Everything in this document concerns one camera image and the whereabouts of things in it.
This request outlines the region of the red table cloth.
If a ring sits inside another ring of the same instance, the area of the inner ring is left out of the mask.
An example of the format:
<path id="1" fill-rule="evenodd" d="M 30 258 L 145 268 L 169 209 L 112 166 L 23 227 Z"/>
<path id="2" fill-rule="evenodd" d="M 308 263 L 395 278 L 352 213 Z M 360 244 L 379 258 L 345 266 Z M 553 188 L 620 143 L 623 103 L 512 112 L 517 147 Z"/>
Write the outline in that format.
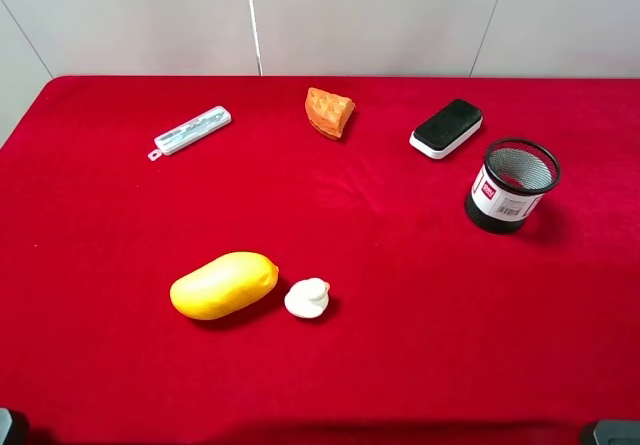
<path id="1" fill-rule="evenodd" d="M 351 98 L 339 140 L 310 87 Z M 479 130 L 430 159 L 455 99 Z M 222 106 L 230 124 L 150 161 Z M 559 182 L 511 234 L 465 199 L 487 148 Z M 279 268 L 217 320 L 170 300 L 232 252 Z M 315 319 L 296 282 L 330 284 Z M 575 443 L 639 415 L 635 80 L 66 76 L 1 150 L 1 403 L 47 444 Z"/>

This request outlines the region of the orange waffle piece toy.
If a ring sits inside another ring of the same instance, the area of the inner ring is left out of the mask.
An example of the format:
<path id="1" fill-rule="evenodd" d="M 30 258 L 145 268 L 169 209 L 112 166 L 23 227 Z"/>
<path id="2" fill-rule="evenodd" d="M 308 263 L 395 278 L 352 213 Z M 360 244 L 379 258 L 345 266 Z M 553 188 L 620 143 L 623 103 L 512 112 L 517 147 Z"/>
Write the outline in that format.
<path id="1" fill-rule="evenodd" d="M 304 107 L 316 131 L 329 139 L 339 140 L 355 109 L 355 103 L 351 98 L 310 87 Z"/>

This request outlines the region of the yellow mango toy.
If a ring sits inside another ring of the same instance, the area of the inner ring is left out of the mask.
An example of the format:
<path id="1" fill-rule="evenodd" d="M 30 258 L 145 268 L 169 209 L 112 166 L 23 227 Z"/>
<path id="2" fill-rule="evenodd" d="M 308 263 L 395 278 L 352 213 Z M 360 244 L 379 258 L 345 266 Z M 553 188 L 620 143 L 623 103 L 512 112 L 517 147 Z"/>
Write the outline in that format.
<path id="1" fill-rule="evenodd" d="M 176 280 L 170 300 L 190 319 L 217 320 L 264 298 L 278 278 L 279 268 L 266 256 L 232 252 Z"/>

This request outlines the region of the black mesh pen holder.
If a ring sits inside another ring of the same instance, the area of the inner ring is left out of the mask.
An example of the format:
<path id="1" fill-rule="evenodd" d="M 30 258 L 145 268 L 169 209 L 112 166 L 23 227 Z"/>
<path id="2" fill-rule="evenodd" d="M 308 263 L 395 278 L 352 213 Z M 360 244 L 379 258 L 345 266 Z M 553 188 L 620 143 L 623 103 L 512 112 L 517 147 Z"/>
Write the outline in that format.
<path id="1" fill-rule="evenodd" d="M 484 154 L 465 212 L 482 230 L 514 233 L 560 176 L 559 161 L 547 148 L 520 138 L 497 140 Z"/>

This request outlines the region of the small white duck toy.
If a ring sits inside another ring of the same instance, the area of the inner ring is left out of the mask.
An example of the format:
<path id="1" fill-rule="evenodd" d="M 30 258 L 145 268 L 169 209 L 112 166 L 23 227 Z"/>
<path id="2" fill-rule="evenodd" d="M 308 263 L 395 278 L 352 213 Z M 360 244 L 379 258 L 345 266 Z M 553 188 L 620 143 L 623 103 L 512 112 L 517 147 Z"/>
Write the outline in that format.
<path id="1" fill-rule="evenodd" d="M 330 284 L 321 278 L 296 282 L 284 297 L 284 306 L 301 319 L 320 317 L 329 305 Z"/>

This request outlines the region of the black white board eraser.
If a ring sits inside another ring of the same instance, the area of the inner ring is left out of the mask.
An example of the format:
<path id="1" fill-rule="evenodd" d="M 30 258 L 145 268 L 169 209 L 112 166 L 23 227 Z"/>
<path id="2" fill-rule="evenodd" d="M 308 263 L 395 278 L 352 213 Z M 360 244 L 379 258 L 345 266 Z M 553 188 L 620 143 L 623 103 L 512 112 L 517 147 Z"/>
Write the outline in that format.
<path id="1" fill-rule="evenodd" d="M 440 160 L 475 134 L 482 121 L 479 108 L 455 99 L 414 129 L 409 144 L 430 159 Z"/>

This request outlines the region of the grey plastic utensil case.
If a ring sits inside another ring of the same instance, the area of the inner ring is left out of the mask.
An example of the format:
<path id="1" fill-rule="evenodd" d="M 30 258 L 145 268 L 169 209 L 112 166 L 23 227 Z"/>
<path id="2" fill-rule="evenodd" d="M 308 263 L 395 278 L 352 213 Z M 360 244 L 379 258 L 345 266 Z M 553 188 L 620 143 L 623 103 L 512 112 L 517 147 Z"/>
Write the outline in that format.
<path id="1" fill-rule="evenodd" d="M 230 124 L 232 116 L 222 106 L 216 106 L 183 124 L 157 136 L 155 149 L 147 157 L 155 161 L 161 156 L 172 155 L 196 141 Z"/>

